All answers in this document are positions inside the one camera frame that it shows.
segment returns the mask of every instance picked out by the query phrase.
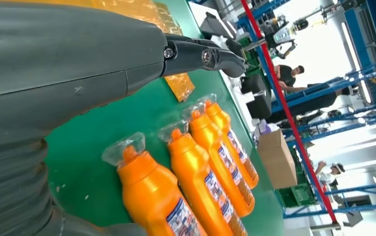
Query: machine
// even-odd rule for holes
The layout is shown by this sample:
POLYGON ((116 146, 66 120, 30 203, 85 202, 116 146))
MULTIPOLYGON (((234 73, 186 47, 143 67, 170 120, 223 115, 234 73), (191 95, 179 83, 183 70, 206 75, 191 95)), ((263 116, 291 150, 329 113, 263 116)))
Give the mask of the machine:
POLYGON ((200 68, 238 77, 243 63, 210 41, 112 12, 0 2, 0 236, 144 235, 135 224, 99 228, 56 206, 44 138, 158 77, 200 68))
POLYGON ((296 32, 306 29, 308 25, 309 23, 305 19, 291 23, 286 20, 284 15, 280 15, 279 17, 268 20, 260 25, 264 38, 244 47, 244 50, 254 50, 263 43, 267 43, 271 54, 274 54, 281 59, 285 59, 286 56, 296 48, 296 32), (278 50, 278 47, 282 47, 286 43, 291 43, 291 46, 284 53, 281 53, 278 50))

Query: worker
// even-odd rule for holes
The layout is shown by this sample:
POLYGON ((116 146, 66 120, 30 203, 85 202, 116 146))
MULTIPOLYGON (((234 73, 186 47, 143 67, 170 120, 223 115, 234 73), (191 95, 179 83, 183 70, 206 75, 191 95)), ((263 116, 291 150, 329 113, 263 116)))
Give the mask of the worker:
POLYGON ((322 169, 324 169, 326 165, 326 162, 320 161, 318 163, 317 169, 315 170, 315 175, 322 184, 332 184, 336 180, 337 175, 346 172, 343 165, 340 163, 332 164, 331 168, 328 171, 324 172, 322 171, 322 169))
POLYGON ((293 87, 296 82, 296 76, 305 72, 305 68, 302 65, 296 67, 295 69, 292 69, 287 65, 277 65, 275 66, 275 72, 282 90, 298 92, 306 89, 305 87, 293 87))
MULTIPOLYGON (((319 89, 317 91, 327 89, 329 87, 330 86, 328 84, 322 84, 322 86, 319 87, 319 89)), ((334 102, 335 102, 335 100, 337 99, 338 96, 340 96, 340 95, 347 95, 348 96, 350 94, 357 93, 356 91, 357 90, 353 90, 353 89, 350 90, 349 87, 333 91, 333 92, 325 94, 323 96, 319 96, 319 97, 316 97, 314 99, 311 99, 311 100, 308 100, 308 101, 302 102, 300 104, 289 107, 290 114, 293 117, 295 117, 295 116, 298 116, 298 115, 304 115, 307 112, 311 112, 311 111, 315 111, 315 110, 318 110, 318 109, 321 109, 321 108, 329 107, 329 106, 334 104, 334 102)), ((278 112, 272 113, 272 115, 269 118, 267 118, 266 121, 267 121, 267 123, 278 123, 278 122, 283 121, 285 119, 287 119, 285 111, 280 110, 278 112)))

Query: red vertical bar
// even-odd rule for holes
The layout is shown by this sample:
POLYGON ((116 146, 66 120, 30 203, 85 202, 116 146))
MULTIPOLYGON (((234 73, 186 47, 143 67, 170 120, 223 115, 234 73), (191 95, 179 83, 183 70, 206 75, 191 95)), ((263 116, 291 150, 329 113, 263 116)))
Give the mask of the red vertical bar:
MULTIPOLYGON (((243 4, 244 10, 246 10, 247 17, 249 18, 249 21, 251 22, 251 24, 253 26, 253 29, 254 29, 254 31, 257 35, 257 38, 262 38, 262 34, 260 32, 259 26, 257 25, 256 20, 254 19, 252 12, 250 11, 249 6, 247 5, 247 1, 241 0, 241 3, 243 4)), ((312 179, 315 181, 315 183, 314 183, 315 187, 317 188, 319 194, 321 195, 322 199, 319 199, 319 200, 321 200, 324 203, 325 208, 326 208, 328 214, 331 217, 331 220, 333 222, 337 222, 337 219, 335 218, 330 200, 325 196, 324 191, 322 190, 319 182, 317 181, 317 176, 315 175, 313 168, 310 168, 312 166, 311 161, 309 160, 308 154, 305 151, 304 145, 303 145, 302 140, 301 140, 301 136, 299 135, 299 132, 296 129, 296 125, 295 125, 295 122, 293 121, 292 115, 290 114, 288 104, 285 100, 285 97, 283 96, 282 89, 280 88, 279 81, 278 81, 278 78, 277 78, 276 73, 275 73, 275 68, 273 66, 272 59, 270 58, 270 55, 269 55, 269 50, 267 49, 267 45, 263 44, 261 46, 261 49, 263 51, 264 59, 266 60, 267 65, 269 67, 269 73, 274 80, 273 84, 275 86, 276 91, 278 92, 280 102, 282 104, 283 109, 285 110, 286 117, 288 118, 288 121, 289 121, 290 126, 291 126, 292 131, 293 131, 293 134, 296 138, 296 143, 298 144, 298 148, 301 150, 301 153, 303 154, 303 160, 305 161, 305 164, 308 166, 308 169, 309 169, 308 174, 310 174, 312 179)))

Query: bottle cap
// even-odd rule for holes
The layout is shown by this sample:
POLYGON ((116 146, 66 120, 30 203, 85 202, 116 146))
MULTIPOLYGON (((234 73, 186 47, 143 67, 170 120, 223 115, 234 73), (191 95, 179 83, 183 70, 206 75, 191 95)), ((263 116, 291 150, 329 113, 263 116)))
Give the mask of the bottle cap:
POLYGON ((145 151, 145 135, 137 132, 108 146, 102 153, 102 160, 123 167, 145 151))
POLYGON ((186 120, 180 120, 169 124, 159 130, 159 138, 166 143, 170 143, 188 133, 189 123, 186 120))
POLYGON ((205 104, 201 102, 186 108, 182 112, 183 118, 189 121, 192 121, 193 119, 196 119, 203 114, 205 114, 205 104))
POLYGON ((217 95, 214 93, 208 94, 206 96, 203 96, 202 98, 197 100, 198 103, 205 104, 205 108, 210 107, 212 104, 217 102, 217 95))

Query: orange bottle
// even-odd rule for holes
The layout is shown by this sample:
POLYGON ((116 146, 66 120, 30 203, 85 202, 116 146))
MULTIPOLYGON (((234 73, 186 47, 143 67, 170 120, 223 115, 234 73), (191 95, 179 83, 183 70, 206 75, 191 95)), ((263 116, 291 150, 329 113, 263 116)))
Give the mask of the orange bottle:
POLYGON ((243 174, 243 178, 251 189, 259 182, 259 175, 256 172, 247 152, 244 150, 234 131, 231 129, 231 117, 221 110, 217 103, 217 95, 210 94, 198 100, 205 104, 206 114, 223 131, 223 140, 228 151, 243 174))
POLYGON ((204 104, 188 107, 183 116, 190 119, 189 127, 194 140, 208 151, 211 169, 237 214, 240 217, 250 214, 255 204, 253 194, 227 150, 228 144, 222 139, 222 131, 205 113, 204 104))
POLYGON ((188 133, 182 120, 162 128, 171 167, 194 214, 209 235, 245 236, 246 230, 209 166, 209 155, 188 133))
POLYGON ((109 146, 102 159, 117 166, 124 206, 148 235, 206 235, 179 191, 176 177, 145 151, 143 133, 109 146))

